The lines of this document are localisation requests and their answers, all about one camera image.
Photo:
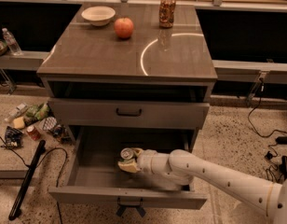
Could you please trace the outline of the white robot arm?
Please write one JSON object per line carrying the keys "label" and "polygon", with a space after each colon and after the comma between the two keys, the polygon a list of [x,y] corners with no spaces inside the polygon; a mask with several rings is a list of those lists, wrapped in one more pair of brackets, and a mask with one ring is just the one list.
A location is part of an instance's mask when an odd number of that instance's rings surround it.
{"label": "white robot arm", "polygon": [[275,183],[205,161],[181,149],[167,154],[127,147],[121,150],[117,165],[128,173],[160,175],[180,185],[200,178],[249,205],[273,224],[287,224],[287,179]]}

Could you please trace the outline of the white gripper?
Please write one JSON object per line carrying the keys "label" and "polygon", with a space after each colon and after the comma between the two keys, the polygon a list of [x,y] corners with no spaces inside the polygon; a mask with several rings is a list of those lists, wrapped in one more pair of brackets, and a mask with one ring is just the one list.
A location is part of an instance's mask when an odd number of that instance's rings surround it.
{"label": "white gripper", "polygon": [[132,149],[133,157],[137,158],[137,162],[135,159],[131,159],[129,161],[119,161],[118,167],[128,173],[152,173],[152,160],[154,156],[157,154],[155,150],[147,149],[143,150],[142,148],[133,147]]}

